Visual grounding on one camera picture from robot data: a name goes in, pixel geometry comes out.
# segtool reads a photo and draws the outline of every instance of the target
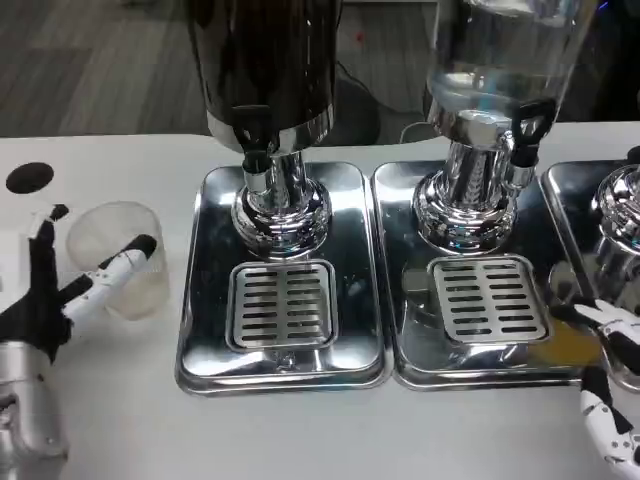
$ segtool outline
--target robotic hand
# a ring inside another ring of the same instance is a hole
[[[596,300],[554,309],[570,324],[592,329],[634,375],[640,375],[640,317]],[[600,455],[621,478],[640,480],[640,432],[613,406],[608,375],[587,367],[581,384],[581,408],[587,430]]]
[[[54,222],[58,205],[31,231],[0,232],[0,479],[58,478],[68,443],[46,374],[74,322],[104,305],[155,251],[140,235],[120,253],[58,291]]]
[[[613,406],[607,373],[587,367],[580,394],[587,430],[600,455],[620,478],[640,479],[640,432]]]

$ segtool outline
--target drip tray grate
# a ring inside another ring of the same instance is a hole
[[[449,337],[461,343],[519,343],[549,335],[530,263],[519,256],[440,258],[430,265]]]
[[[231,272],[227,339],[244,350],[320,347],[336,333],[327,262],[243,264]]]

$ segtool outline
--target dispenser tap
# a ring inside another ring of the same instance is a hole
[[[557,102],[544,99],[513,109],[511,130],[498,141],[503,158],[503,185],[517,196],[535,177],[540,141],[549,133],[557,112]]]

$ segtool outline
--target floor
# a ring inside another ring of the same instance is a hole
[[[376,99],[376,143],[423,118],[434,16],[432,5],[345,7],[339,72]],[[180,0],[0,0],[0,65],[2,137],[207,134]]]

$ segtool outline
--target white table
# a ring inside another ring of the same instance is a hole
[[[541,168],[622,158],[638,143],[640,124],[558,125]],[[446,151],[438,139],[316,149],[308,159],[348,161],[371,174],[388,161],[441,159]],[[74,274],[62,240],[82,211],[136,200],[164,229],[172,282],[164,311],[138,323],[99,317],[55,365],[72,444],[64,479],[609,478],[571,387],[416,393],[392,379],[366,391],[187,396],[173,368],[193,201],[209,170],[239,157],[211,138],[167,135],[1,140],[0,159],[3,178],[28,161],[54,167],[53,182],[35,195],[1,189],[0,219],[23,222],[40,202],[70,205],[58,241],[65,280]]]

